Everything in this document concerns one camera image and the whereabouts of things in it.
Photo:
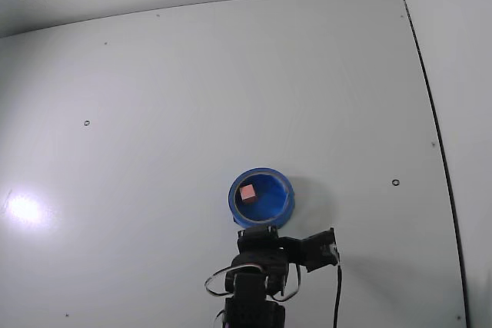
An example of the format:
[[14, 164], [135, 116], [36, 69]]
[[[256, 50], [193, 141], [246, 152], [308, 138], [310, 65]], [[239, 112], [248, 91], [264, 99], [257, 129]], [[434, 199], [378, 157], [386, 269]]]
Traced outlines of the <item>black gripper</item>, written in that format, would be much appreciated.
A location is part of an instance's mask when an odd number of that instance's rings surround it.
[[254, 264], [259, 267], [287, 267], [288, 256], [278, 236], [278, 228], [259, 225], [238, 231], [238, 255], [235, 265]]

